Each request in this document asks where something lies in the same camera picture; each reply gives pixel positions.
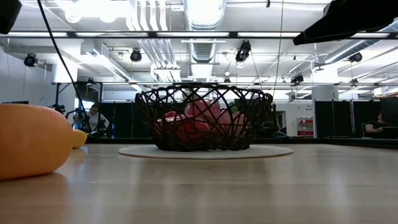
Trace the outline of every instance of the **red fruit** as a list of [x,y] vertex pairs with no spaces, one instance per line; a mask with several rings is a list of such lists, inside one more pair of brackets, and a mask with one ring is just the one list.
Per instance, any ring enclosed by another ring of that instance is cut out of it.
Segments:
[[231,124],[231,117],[229,115],[228,110],[223,110],[221,112],[221,115],[217,117],[217,122],[215,127],[213,128],[213,132],[218,133],[218,134],[224,134],[225,131],[228,131],[229,125]]
[[229,133],[235,135],[235,137],[242,136],[244,134],[242,133],[243,124],[246,119],[244,114],[241,114],[240,112],[234,112],[232,117],[234,118],[234,126],[231,128]]
[[175,111],[170,111],[167,114],[164,115],[165,118],[174,118],[176,117],[177,112]]
[[198,117],[204,121],[212,123],[215,122],[215,119],[217,119],[221,114],[220,103],[216,101],[211,104],[205,100],[196,100],[185,107],[185,114],[192,115],[193,117]]
[[209,125],[200,118],[193,118],[192,115],[180,115],[165,119],[167,124],[163,124],[161,119],[155,123],[155,131],[160,136],[162,127],[165,125],[166,131],[175,133],[177,139],[184,144],[194,144],[204,140],[210,132]]

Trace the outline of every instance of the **ceiling pipe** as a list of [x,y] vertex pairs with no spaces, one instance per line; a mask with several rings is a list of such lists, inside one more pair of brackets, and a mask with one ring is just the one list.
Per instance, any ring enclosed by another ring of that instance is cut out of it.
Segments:
[[[152,27],[152,30],[154,30],[154,31],[159,31],[159,28],[157,27],[156,3],[155,3],[155,0],[149,0],[149,6],[150,6],[150,19],[149,19],[149,24],[150,24],[150,26]],[[164,55],[165,58],[162,58],[162,59],[166,59],[166,61],[167,61],[167,67],[169,67],[169,68],[173,67],[172,62],[171,62],[171,59],[170,59],[169,54],[168,54],[168,52],[167,52],[167,50],[166,50],[166,47],[165,47],[165,45],[164,45],[163,40],[159,40],[159,39],[158,39],[157,42],[158,42],[160,48],[161,48],[162,51],[163,51],[163,55]]]
[[[141,16],[139,19],[139,23],[144,30],[149,30],[147,23],[147,2],[146,0],[140,0],[141,6]],[[160,53],[159,48],[156,46],[156,43],[153,39],[148,40],[150,51],[153,53],[154,58],[161,64],[161,67],[166,68],[166,63],[163,60],[162,54]]]
[[[190,31],[218,31],[224,20],[226,0],[183,0],[185,25]],[[214,60],[217,44],[190,44],[191,62]],[[191,65],[195,77],[210,77],[212,65]]]
[[[131,16],[128,16],[126,18],[126,25],[130,31],[134,30],[141,31],[141,27],[138,23],[137,2],[136,0],[129,0],[129,2],[131,7]],[[150,51],[150,46],[147,40],[138,40],[138,44],[142,49],[144,49],[144,52],[146,53],[152,64],[155,65],[156,67],[160,67],[161,64],[157,62],[156,59],[154,58],[153,52]]]
[[389,65],[383,66],[383,67],[378,68],[376,70],[373,70],[371,72],[366,72],[364,74],[357,75],[357,76],[355,76],[353,78],[357,78],[358,81],[363,81],[363,80],[366,80],[368,78],[375,77],[376,75],[380,75],[380,74],[383,74],[383,73],[387,73],[387,72],[393,71],[393,70],[397,69],[397,66],[398,66],[398,62],[391,63]]
[[[386,28],[380,30],[380,32],[397,32],[397,31],[398,31],[398,21],[395,21]],[[323,61],[325,64],[339,62],[380,41],[381,40],[352,40],[348,42],[346,45],[335,50],[334,52],[326,55]]]
[[[166,23],[166,0],[159,1],[159,24],[162,31],[168,31]],[[165,54],[170,59],[173,68],[178,68],[170,39],[162,39],[162,42],[164,43]]]

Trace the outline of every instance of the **ceiling light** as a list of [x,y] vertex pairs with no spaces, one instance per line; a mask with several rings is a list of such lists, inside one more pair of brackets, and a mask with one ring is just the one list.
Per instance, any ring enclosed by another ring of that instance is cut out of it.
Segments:
[[238,37],[296,37],[299,32],[238,32]]
[[109,15],[109,14],[102,15],[101,17],[99,17],[99,19],[101,19],[101,21],[103,21],[105,23],[112,23],[116,20],[116,18],[114,16]]
[[225,40],[181,40],[181,44],[225,44]]
[[243,68],[244,62],[236,62],[236,68]]
[[[54,37],[68,37],[66,32],[52,32]],[[48,32],[10,32],[0,37],[50,37]]]
[[104,37],[104,38],[112,38],[112,37],[148,37],[147,32],[77,32],[77,37]]
[[78,11],[67,10],[65,11],[65,19],[70,23],[77,23],[83,16]]
[[158,37],[228,37],[229,32],[158,32]]
[[390,34],[387,33],[357,33],[353,37],[355,38],[386,38]]

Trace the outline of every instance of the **fruit basket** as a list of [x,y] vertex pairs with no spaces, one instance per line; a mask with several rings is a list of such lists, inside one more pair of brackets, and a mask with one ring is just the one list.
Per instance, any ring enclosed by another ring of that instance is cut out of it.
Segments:
[[183,152],[248,149],[272,109],[272,96],[261,90],[208,83],[160,87],[135,102],[155,145]]

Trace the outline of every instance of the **spotlight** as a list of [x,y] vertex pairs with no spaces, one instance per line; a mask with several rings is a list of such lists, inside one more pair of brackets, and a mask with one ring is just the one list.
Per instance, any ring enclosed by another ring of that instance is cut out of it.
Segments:
[[29,68],[34,68],[37,66],[37,62],[39,62],[36,58],[36,54],[27,54],[27,57],[24,60],[24,65]]
[[140,62],[141,61],[142,55],[141,55],[140,51],[141,51],[140,49],[133,49],[132,50],[132,53],[130,55],[130,59],[133,62]]
[[248,59],[250,51],[251,51],[250,41],[248,40],[242,41],[241,47],[239,48],[235,57],[236,63],[244,65],[244,61]]
[[361,53],[356,53],[354,55],[352,55],[351,57],[348,58],[348,61],[353,63],[353,62],[360,62],[362,61],[362,54]]
[[290,81],[290,83],[302,83],[304,82],[304,77],[302,74],[298,74],[295,77],[292,77],[292,81]]

